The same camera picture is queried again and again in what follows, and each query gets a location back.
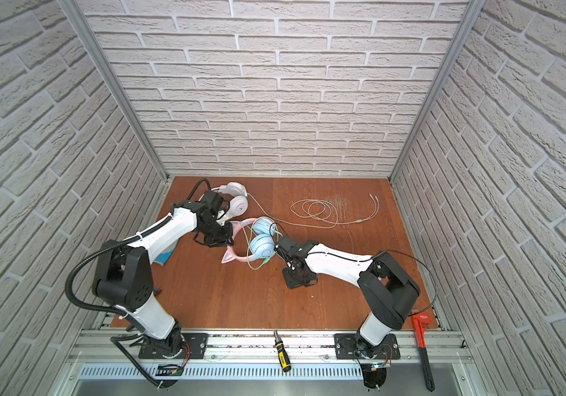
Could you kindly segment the white headphones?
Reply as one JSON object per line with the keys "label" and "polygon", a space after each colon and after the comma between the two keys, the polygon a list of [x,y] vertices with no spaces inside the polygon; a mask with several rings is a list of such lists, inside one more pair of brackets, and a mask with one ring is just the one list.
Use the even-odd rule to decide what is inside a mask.
{"label": "white headphones", "polygon": [[228,204],[228,209],[220,211],[219,222],[224,223],[243,215],[248,210],[248,192],[243,184],[232,181],[226,185],[213,188],[212,191],[232,198]]}

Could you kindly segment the pink blue cat-ear headphones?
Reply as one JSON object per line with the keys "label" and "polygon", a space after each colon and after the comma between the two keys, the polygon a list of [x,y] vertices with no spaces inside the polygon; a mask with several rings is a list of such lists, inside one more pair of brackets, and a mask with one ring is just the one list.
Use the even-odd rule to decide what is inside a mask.
{"label": "pink blue cat-ear headphones", "polygon": [[248,243],[248,252],[246,256],[239,256],[234,251],[233,246],[226,248],[223,255],[222,263],[237,262],[253,262],[263,260],[268,263],[276,254],[275,237],[281,235],[276,222],[266,216],[258,218],[249,218],[241,221],[231,221],[233,226],[233,237],[243,233]]}

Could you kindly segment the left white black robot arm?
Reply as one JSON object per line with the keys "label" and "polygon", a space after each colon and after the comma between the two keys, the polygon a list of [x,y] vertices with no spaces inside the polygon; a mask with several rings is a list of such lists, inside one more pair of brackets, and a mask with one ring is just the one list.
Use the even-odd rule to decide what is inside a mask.
{"label": "left white black robot arm", "polygon": [[184,343],[181,326],[157,301],[152,262],[170,254],[181,237],[191,232],[205,236],[204,244],[225,247],[232,242],[232,226],[222,220],[224,199],[208,192],[199,201],[182,201],[131,242],[118,247],[103,244],[108,252],[97,259],[92,292],[116,314],[129,320],[146,343],[163,356],[175,356]]}

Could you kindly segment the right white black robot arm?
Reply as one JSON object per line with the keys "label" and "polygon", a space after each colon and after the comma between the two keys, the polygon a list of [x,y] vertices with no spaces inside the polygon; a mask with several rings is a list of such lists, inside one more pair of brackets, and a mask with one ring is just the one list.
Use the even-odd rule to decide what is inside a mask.
{"label": "right white black robot arm", "polygon": [[286,263],[283,275],[290,289],[316,285],[320,275],[360,289],[370,313],[357,337],[368,347],[380,345],[391,331],[400,330],[421,294],[415,280],[386,251],[355,255],[315,241],[297,244],[283,237],[276,243],[276,253]]}

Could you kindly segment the yellow black screwdriver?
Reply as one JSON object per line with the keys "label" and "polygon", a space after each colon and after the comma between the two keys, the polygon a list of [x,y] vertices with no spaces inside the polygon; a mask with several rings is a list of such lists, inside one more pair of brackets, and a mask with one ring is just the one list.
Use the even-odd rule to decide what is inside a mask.
{"label": "yellow black screwdriver", "polygon": [[287,353],[284,342],[279,335],[277,330],[273,331],[274,338],[275,338],[275,349],[277,352],[278,360],[281,366],[281,369],[284,373],[288,373],[292,369],[291,361],[289,359],[289,354]]}

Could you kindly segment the red pipe wrench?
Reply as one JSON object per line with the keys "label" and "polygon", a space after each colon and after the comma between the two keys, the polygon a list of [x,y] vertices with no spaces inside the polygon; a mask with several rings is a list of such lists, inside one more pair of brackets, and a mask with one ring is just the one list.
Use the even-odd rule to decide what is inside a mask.
{"label": "red pipe wrench", "polygon": [[416,335],[416,344],[421,361],[421,368],[426,389],[429,392],[434,392],[436,389],[434,377],[431,370],[431,364],[426,349],[425,333],[427,325],[431,323],[431,317],[428,313],[412,313],[410,318],[413,322],[413,329]]}

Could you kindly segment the small black electronics board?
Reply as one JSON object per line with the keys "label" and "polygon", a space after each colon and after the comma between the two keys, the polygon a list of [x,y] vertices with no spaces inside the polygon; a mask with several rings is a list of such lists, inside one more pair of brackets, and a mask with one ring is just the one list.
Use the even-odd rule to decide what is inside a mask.
{"label": "small black electronics board", "polygon": [[182,376],[185,367],[174,364],[164,364],[159,365],[156,369],[156,376],[167,377],[167,376]]}

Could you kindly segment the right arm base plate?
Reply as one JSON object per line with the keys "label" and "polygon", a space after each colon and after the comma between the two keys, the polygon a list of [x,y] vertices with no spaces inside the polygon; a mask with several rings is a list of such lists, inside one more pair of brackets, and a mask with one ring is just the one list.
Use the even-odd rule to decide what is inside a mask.
{"label": "right arm base plate", "polygon": [[378,346],[372,346],[357,333],[336,333],[334,344],[337,360],[399,360],[401,352],[393,333],[387,334]]}

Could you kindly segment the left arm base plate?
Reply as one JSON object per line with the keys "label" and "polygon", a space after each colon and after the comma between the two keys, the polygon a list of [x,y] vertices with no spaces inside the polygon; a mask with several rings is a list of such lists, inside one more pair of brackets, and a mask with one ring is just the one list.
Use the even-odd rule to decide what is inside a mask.
{"label": "left arm base plate", "polygon": [[202,360],[207,348],[208,333],[172,333],[168,338],[158,340],[144,336],[140,359],[185,359],[190,353],[191,360]]}

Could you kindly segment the aluminium frame rail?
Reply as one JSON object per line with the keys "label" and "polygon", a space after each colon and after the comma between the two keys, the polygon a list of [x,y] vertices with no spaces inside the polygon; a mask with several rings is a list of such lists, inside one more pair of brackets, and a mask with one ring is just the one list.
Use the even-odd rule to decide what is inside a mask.
{"label": "aluminium frame rail", "polygon": [[[274,363],[275,338],[272,330],[185,329],[182,333],[208,333],[204,358],[191,363]],[[392,332],[397,340],[401,358],[385,361],[337,360],[333,336],[354,333],[344,330],[281,330],[285,349],[293,364],[301,363],[417,363],[420,361],[413,331]],[[68,359],[86,362],[126,362],[124,354],[111,338],[128,336],[121,328],[83,330],[73,343]],[[474,361],[459,332],[431,331],[425,334],[430,363],[472,363]]]}

